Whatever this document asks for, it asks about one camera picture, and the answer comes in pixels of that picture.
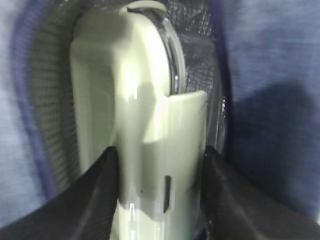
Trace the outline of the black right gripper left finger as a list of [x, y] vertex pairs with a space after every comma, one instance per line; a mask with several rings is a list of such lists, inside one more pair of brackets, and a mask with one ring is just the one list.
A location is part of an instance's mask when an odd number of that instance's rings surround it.
[[119, 197], [119, 163], [108, 147], [68, 189], [2, 227], [2, 240], [108, 240]]

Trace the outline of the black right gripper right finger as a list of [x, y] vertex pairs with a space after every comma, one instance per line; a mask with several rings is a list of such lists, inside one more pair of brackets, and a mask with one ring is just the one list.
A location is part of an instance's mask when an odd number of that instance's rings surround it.
[[206, 146], [201, 211], [208, 240], [318, 240], [320, 227], [260, 191]]

